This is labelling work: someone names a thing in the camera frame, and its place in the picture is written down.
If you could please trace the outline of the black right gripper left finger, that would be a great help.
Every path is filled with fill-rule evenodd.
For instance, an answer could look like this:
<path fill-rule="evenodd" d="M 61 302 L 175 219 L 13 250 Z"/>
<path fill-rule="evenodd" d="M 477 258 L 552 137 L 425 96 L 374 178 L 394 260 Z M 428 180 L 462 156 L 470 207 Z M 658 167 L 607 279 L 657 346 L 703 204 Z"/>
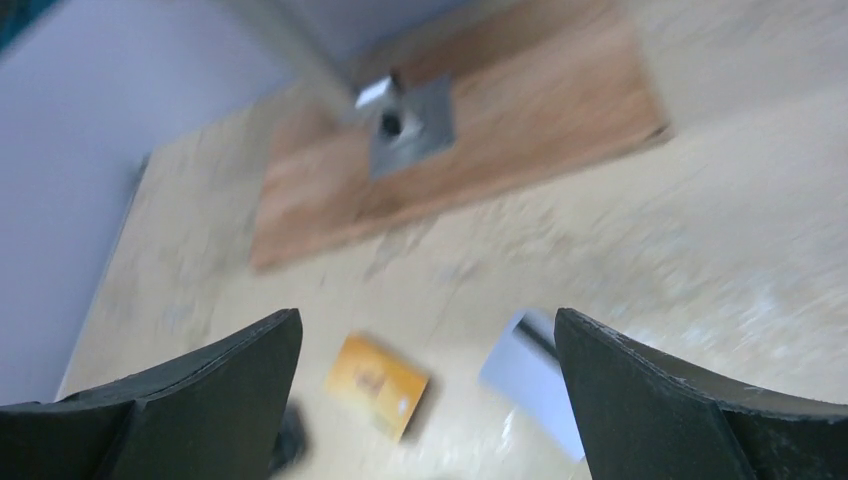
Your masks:
<path fill-rule="evenodd" d="M 283 309 L 53 403 L 1 410 L 5 479 L 268 479 L 303 453 L 288 403 L 302 321 Z"/>

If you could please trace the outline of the orange credit card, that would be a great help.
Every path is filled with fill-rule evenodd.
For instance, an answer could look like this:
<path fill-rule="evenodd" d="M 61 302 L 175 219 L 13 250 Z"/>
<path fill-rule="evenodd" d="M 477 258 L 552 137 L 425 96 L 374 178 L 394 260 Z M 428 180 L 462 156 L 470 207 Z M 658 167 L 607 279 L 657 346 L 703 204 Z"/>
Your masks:
<path fill-rule="evenodd" d="M 394 442 L 406 435 L 431 375 L 364 332 L 349 334 L 325 380 L 327 392 Z"/>

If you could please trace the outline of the grey card holder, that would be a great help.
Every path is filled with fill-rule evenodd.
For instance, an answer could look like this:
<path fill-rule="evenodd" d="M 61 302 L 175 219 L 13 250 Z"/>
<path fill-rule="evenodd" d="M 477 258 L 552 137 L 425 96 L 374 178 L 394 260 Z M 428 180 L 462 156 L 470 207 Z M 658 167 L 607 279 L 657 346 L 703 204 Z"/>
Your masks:
<path fill-rule="evenodd" d="M 555 348 L 552 317 L 536 309 L 517 311 L 479 379 L 533 418 L 569 459 L 585 457 Z"/>

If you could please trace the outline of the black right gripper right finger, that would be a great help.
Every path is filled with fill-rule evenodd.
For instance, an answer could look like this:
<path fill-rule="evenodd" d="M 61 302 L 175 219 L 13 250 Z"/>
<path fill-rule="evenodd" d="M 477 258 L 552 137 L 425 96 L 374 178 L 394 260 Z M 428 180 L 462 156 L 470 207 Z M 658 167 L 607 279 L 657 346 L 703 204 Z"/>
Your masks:
<path fill-rule="evenodd" d="M 847 409 L 749 385 L 571 309 L 555 347 L 595 479 L 843 479 Z"/>

